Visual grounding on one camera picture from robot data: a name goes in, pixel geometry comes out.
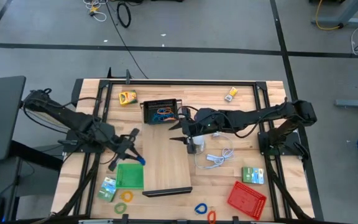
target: gray floor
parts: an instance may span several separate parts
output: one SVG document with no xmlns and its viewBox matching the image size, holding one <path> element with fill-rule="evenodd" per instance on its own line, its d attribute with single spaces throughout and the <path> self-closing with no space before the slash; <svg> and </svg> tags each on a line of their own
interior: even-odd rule
<svg viewBox="0 0 358 224">
<path fill-rule="evenodd" d="M 4 3 L 0 0 L 0 10 Z M 280 0 L 277 7 L 288 51 L 350 53 L 353 29 L 318 30 L 309 23 L 315 4 Z M 324 4 L 321 15 L 342 10 L 343 6 Z M 119 26 L 130 46 L 280 50 L 269 0 L 146 0 L 141 6 L 131 7 L 131 12 L 130 28 Z M 111 21 L 97 22 L 87 16 L 81 0 L 13 0 L 0 21 L 0 43 L 122 46 Z M 282 80 L 289 95 L 281 56 L 133 54 L 150 78 Z M 335 99 L 358 99 L 358 59 L 290 57 L 290 64 L 298 97 L 312 102 L 318 116 L 318 122 L 306 130 L 324 218 L 358 223 L 358 110 L 333 106 Z M 76 78 L 105 77 L 109 67 L 115 75 L 123 75 L 128 68 L 133 76 L 142 77 L 125 51 L 0 48 L 0 77 L 25 75 L 25 94 L 51 88 L 51 97 L 61 103 L 70 100 Z M 37 126 L 20 112 L 15 140 L 37 147 L 62 138 L 62 134 Z M 18 217 L 45 216 L 56 180 L 53 172 L 36 167 L 20 192 L 36 194 L 26 186 L 37 185 L 45 195 L 22 200 L 20 208 L 24 209 L 19 209 Z"/>
</svg>

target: yellow ring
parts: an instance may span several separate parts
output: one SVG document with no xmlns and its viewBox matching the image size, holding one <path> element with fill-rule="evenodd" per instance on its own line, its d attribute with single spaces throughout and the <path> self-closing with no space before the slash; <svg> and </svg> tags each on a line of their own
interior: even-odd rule
<svg viewBox="0 0 358 224">
<path fill-rule="evenodd" d="M 126 194 L 129 194 L 129 199 L 126 199 L 125 197 Z M 131 202 L 131 200 L 134 198 L 134 194 L 127 190 L 123 192 L 119 197 L 125 202 Z"/>
</svg>

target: red plastic basket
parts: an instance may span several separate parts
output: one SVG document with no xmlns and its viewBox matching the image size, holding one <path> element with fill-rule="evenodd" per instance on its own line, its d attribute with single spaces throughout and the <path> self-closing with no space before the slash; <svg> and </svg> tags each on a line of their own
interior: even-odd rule
<svg viewBox="0 0 358 224">
<path fill-rule="evenodd" d="M 236 181 L 227 202 L 234 208 L 259 220 L 265 207 L 266 196 Z"/>
</svg>

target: small yellow box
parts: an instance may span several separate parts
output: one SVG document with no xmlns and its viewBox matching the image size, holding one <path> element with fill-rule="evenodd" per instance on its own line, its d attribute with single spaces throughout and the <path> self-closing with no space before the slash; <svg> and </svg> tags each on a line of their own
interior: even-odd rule
<svg viewBox="0 0 358 224">
<path fill-rule="evenodd" d="M 119 93 L 119 104 L 125 106 L 131 103 L 137 103 L 137 95 L 135 90 Z"/>
<path fill-rule="evenodd" d="M 233 100 L 233 97 L 237 94 L 238 90 L 234 87 L 231 88 L 229 94 L 227 94 L 224 99 L 228 102 L 230 102 L 231 100 Z"/>
</svg>

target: wooden tabletop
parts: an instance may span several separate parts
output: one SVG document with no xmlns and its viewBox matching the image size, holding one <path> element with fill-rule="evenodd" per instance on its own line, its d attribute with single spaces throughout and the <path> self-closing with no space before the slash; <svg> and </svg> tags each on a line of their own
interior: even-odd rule
<svg viewBox="0 0 358 224">
<path fill-rule="evenodd" d="M 95 97 L 98 90 L 98 79 L 85 79 L 83 81 L 80 98 L 92 96 Z M 285 90 L 282 82 L 268 81 L 267 89 L 270 104 L 278 105 L 284 101 Z M 182 99 L 183 105 L 194 106 L 195 108 L 214 108 L 216 110 L 255 110 L 254 93 L 250 86 L 235 86 L 238 94 L 232 102 L 224 101 L 224 97 L 228 94 L 231 86 L 205 86 L 205 85 L 113 85 L 111 102 L 108 111 L 108 123 L 114 125 L 116 134 L 129 134 L 133 128 L 140 129 L 140 134 L 136 138 L 135 147 L 142 153 L 142 112 L 139 103 L 149 100 L 162 99 Z M 135 90 L 138 94 L 139 103 L 127 106 L 121 106 L 118 100 L 118 94 L 122 91 Z M 106 98 L 106 92 L 103 93 L 103 100 Z M 93 100 L 83 100 L 78 102 L 76 111 L 92 114 L 94 107 Z M 283 120 L 275 121 L 275 126 L 283 123 Z M 250 130 L 246 128 L 239 134 L 243 135 Z M 131 190 L 134 198 L 127 204 L 126 214 L 133 219 L 161 219 L 161 220 L 206 220 L 206 215 L 197 215 L 194 212 L 195 207 L 199 203 L 205 203 L 208 207 L 214 207 L 216 210 L 217 220 L 232 220 L 233 216 L 238 216 L 241 221 L 253 220 L 251 217 L 241 213 L 227 204 L 227 198 L 231 192 L 235 181 L 241 181 L 242 170 L 244 166 L 260 167 L 265 169 L 264 158 L 260 155 L 259 144 L 257 141 L 257 128 L 249 137 L 239 139 L 233 134 L 224 134 L 229 137 L 234 144 L 234 160 L 226 161 L 221 167 L 214 169 L 199 169 L 195 166 L 194 155 L 188 155 L 188 163 L 191 175 L 191 186 L 193 191 L 190 194 L 170 195 L 163 197 L 148 198 L 142 195 L 141 190 Z M 206 154 L 221 155 L 222 149 L 229 146 L 227 139 L 212 139 L 210 135 L 205 137 L 206 151 L 197 156 L 198 164 L 201 166 L 211 166 L 211 162 L 205 159 Z M 112 158 L 112 151 L 105 150 L 101 156 L 101 162 L 108 161 Z M 64 204 L 70 199 L 73 192 L 78 186 L 81 168 L 83 164 L 83 153 L 74 153 L 64 163 L 58 185 L 53 200 L 52 211 L 59 211 Z M 303 171 L 302 162 L 296 156 L 282 156 L 283 172 L 285 182 L 289 193 L 295 201 L 309 216 L 313 217 L 313 208 L 306 183 L 305 173 Z M 105 202 L 97 198 L 98 190 L 104 178 L 115 178 L 116 173 L 108 169 L 108 164 L 100 165 L 98 177 L 96 181 L 96 189 L 94 191 L 93 206 L 91 218 L 121 218 L 122 215 L 114 213 L 114 206 L 119 202 L 123 202 L 117 195 L 123 190 L 118 190 L 116 196 L 111 203 Z M 262 193 L 267 197 L 265 208 L 262 212 L 260 220 L 272 221 L 272 203 L 270 201 L 269 185 L 265 174 L 265 183 L 247 184 L 254 190 Z M 280 192 L 276 188 L 277 200 L 280 209 L 280 216 L 284 216 L 284 209 Z M 85 212 L 86 198 L 88 189 L 85 190 L 81 212 Z"/>
</svg>

